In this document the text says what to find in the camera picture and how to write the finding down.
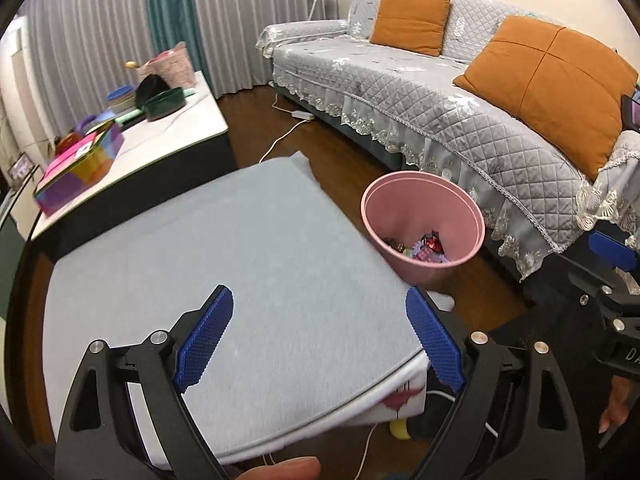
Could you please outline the person's right hand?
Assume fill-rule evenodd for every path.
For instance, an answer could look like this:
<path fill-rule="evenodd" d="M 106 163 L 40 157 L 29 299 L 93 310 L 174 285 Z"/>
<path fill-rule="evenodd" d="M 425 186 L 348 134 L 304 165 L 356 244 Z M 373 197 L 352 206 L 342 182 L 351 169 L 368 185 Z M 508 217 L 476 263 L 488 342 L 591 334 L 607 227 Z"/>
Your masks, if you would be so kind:
<path fill-rule="evenodd" d="M 626 422 L 630 413 L 630 399 L 638 387 L 638 382 L 626 377 L 612 377 L 608 406 L 600 417 L 599 434 L 604 434 L 613 426 L 619 427 Z"/>

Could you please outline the person's left hand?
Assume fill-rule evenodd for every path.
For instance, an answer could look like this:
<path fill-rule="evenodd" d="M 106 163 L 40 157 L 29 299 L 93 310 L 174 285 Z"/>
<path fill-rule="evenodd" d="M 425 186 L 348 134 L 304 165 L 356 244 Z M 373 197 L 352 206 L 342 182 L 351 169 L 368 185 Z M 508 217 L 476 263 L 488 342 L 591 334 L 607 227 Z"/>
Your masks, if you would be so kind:
<path fill-rule="evenodd" d="M 252 468 L 239 475 L 238 480 L 317 480 L 320 460 L 314 456 L 300 456 L 275 465 Z"/>

